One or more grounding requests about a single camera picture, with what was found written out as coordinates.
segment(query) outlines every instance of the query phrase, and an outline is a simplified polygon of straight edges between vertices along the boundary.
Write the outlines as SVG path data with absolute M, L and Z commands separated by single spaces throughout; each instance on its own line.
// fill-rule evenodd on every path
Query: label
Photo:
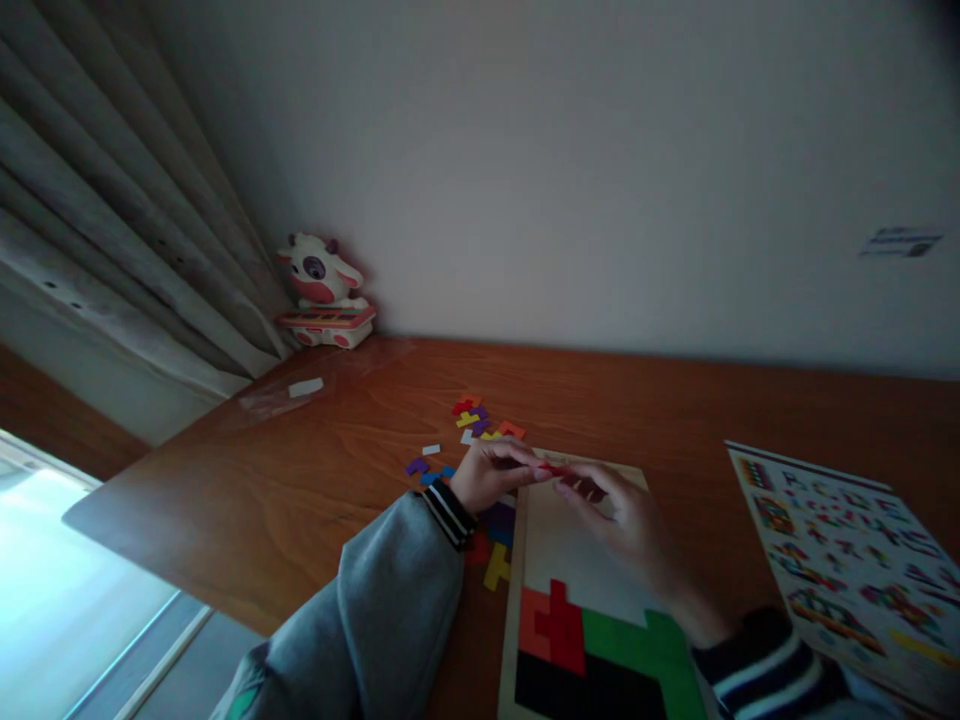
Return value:
M 935 227 L 880 228 L 867 240 L 860 256 L 918 258 L 929 253 L 943 236 L 943 230 Z

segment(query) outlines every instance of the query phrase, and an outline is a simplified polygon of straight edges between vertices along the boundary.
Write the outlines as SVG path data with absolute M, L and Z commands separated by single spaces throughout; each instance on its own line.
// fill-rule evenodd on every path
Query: white wall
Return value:
M 960 378 L 928 4 L 146 2 L 266 237 L 347 240 L 385 329 Z
M 219 404 L 92 342 L 3 286 L 0 343 L 154 447 Z

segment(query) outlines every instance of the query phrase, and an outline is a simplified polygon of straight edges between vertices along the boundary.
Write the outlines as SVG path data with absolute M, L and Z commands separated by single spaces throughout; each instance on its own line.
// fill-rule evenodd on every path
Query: striped sleeve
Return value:
M 739 635 L 695 649 L 693 657 L 736 720 L 803 717 L 850 696 L 840 668 L 813 652 L 774 608 L 751 613 Z
M 477 527 L 477 521 L 463 509 L 457 496 L 443 482 L 443 478 L 434 480 L 421 493 L 421 497 L 454 549 L 458 552 L 463 550 L 467 538 Z

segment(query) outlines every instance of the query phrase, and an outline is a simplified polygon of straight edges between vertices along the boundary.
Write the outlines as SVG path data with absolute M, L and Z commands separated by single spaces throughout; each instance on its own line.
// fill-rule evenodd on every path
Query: toy piano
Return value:
M 353 349 L 373 330 L 377 309 L 316 307 L 300 312 L 284 313 L 277 325 L 293 332 L 302 345 L 339 345 Z

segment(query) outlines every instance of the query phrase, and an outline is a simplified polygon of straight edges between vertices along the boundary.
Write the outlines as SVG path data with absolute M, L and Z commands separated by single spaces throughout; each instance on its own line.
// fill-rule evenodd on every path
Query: hand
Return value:
M 712 647 L 736 633 L 687 568 L 653 496 L 604 465 L 571 465 L 556 490 L 580 520 L 673 615 L 697 647 Z M 613 517 L 591 503 L 609 495 Z
M 457 468 L 450 489 L 463 509 L 476 515 L 514 488 L 549 480 L 552 473 L 540 469 L 542 464 L 528 445 L 512 436 L 493 442 L 477 440 Z

